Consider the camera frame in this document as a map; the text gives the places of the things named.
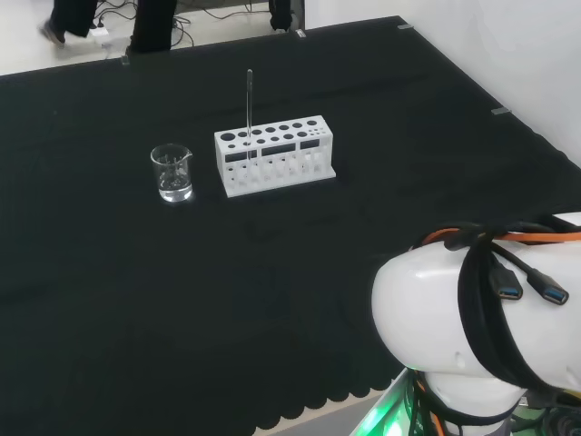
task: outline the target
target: scalloped edge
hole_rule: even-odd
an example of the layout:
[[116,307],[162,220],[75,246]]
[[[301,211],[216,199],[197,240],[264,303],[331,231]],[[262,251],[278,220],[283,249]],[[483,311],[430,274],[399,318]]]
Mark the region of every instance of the scalloped edge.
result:
[[373,398],[379,398],[381,395],[383,395],[383,393],[386,390],[375,391],[374,389],[369,389],[369,393],[365,397],[362,397],[362,398],[358,398],[355,395],[353,395],[352,393],[350,393],[349,396],[344,401],[337,401],[337,402],[328,398],[325,401],[325,405],[322,406],[321,408],[309,409],[308,407],[305,406],[305,410],[298,418],[295,418],[294,420],[287,420],[286,418],[281,417],[281,420],[279,421],[279,423],[275,427],[272,427],[271,429],[268,429],[268,430],[263,430],[260,427],[257,427],[256,430],[254,431],[254,433],[252,434],[252,436],[270,436],[272,434],[276,434],[279,431],[290,429],[296,425],[302,424],[304,422],[308,422],[310,420],[314,420],[315,418],[319,418],[319,417],[326,415],[328,413],[332,413],[334,411],[340,411],[340,410],[345,409],[349,406],[352,406],[353,404],[358,404],[362,401],[370,400]]

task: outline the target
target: shoe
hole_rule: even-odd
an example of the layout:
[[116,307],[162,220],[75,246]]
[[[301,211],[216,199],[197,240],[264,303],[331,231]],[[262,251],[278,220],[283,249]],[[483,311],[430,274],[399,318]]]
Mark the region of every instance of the shoe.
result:
[[46,20],[46,22],[40,26],[40,33],[48,39],[51,43],[62,47],[65,43],[64,32],[59,32],[54,28],[52,20]]

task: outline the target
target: person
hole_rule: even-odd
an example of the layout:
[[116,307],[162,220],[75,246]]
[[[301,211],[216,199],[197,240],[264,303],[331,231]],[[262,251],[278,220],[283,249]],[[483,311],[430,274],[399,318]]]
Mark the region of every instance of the person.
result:
[[[94,22],[99,0],[54,0],[51,17],[41,33],[64,45],[65,33],[86,37]],[[172,48],[173,16],[177,0],[139,0],[128,53],[149,53]]]

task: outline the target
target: stirring rod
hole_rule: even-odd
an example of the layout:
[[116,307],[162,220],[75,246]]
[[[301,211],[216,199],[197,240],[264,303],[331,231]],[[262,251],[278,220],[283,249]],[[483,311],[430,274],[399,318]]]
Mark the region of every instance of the stirring rod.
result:
[[[252,145],[252,70],[246,72],[246,138],[248,146]],[[248,175],[250,181],[250,174],[252,168],[252,151],[248,152]]]

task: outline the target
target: metal clip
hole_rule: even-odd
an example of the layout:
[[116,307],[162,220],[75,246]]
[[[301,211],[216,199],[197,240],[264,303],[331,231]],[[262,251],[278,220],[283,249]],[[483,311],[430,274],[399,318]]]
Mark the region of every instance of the metal clip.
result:
[[493,115],[502,115],[502,114],[511,114],[512,111],[510,109],[507,109],[506,107],[502,106],[499,107],[498,109],[493,109],[492,111],[490,111]]

